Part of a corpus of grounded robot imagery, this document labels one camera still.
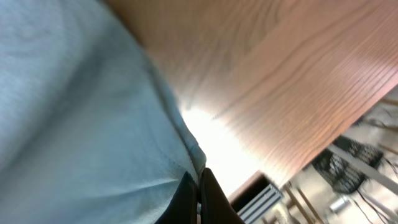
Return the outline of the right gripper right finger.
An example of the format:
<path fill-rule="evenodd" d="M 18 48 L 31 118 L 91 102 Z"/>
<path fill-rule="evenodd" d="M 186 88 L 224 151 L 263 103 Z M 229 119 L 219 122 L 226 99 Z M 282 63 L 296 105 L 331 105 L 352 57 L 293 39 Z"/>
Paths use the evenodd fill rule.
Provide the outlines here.
<path fill-rule="evenodd" d="M 233 210 L 211 169 L 205 168 L 200 182 L 201 224 L 244 224 Z"/>

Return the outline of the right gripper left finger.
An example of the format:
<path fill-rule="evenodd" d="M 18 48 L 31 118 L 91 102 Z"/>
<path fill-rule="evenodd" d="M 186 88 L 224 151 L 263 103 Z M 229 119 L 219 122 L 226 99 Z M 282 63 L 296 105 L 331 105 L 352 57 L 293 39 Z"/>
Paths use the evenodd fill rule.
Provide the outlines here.
<path fill-rule="evenodd" d="M 197 224 L 197 185 L 184 173 L 169 206 L 155 224 Z"/>

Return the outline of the light blue t-shirt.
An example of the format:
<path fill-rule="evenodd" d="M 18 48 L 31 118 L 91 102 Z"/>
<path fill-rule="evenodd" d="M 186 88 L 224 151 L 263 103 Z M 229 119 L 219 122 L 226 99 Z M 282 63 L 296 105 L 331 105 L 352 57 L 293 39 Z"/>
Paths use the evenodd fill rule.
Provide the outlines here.
<path fill-rule="evenodd" d="M 103 1 L 1 2 L 2 223 L 154 223 L 205 164 Z"/>

